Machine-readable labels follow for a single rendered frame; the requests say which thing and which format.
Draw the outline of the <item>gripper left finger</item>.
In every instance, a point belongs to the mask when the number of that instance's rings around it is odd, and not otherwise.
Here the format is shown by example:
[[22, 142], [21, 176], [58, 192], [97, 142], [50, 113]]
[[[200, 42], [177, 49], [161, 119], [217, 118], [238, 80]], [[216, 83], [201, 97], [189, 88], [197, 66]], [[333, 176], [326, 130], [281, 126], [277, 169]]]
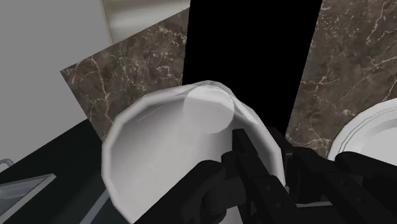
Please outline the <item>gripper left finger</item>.
[[220, 162], [199, 162], [134, 224], [220, 224], [236, 206], [243, 224], [306, 224], [244, 129], [233, 130], [232, 150]]

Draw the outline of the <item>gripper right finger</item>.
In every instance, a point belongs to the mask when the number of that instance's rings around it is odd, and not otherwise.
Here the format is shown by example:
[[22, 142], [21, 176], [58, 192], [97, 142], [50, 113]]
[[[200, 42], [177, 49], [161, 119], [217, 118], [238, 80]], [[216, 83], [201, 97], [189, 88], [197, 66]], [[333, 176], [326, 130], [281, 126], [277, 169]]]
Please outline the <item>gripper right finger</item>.
[[281, 149], [289, 194], [298, 204], [327, 198], [346, 224], [397, 224], [397, 166], [354, 152], [335, 160], [293, 146], [268, 128]]

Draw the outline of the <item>white bowl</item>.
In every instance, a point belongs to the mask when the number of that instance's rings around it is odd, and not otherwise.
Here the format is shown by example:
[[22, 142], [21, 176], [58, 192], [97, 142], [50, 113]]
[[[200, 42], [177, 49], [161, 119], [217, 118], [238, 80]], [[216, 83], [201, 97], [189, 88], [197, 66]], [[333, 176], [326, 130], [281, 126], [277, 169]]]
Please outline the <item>white bowl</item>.
[[280, 147], [224, 84], [201, 81], [142, 96], [116, 116], [102, 144], [113, 205], [133, 224], [199, 162], [231, 151], [234, 129], [246, 131], [268, 172], [284, 181]]

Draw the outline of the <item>white plate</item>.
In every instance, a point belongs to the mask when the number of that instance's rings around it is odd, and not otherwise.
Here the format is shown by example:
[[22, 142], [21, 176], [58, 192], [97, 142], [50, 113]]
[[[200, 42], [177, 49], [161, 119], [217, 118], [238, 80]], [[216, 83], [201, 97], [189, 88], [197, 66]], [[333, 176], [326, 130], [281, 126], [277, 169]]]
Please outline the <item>white plate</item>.
[[397, 98], [377, 103], [345, 124], [327, 159], [352, 151], [397, 166]]

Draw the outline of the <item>grey metal sink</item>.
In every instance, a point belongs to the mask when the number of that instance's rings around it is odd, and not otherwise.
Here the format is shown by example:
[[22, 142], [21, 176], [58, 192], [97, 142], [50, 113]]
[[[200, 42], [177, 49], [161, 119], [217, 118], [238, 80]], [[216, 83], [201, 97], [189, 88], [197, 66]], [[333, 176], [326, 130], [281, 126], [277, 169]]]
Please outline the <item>grey metal sink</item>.
[[0, 180], [0, 224], [5, 224], [56, 177], [54, 173], [46, 173], [7, 181]]

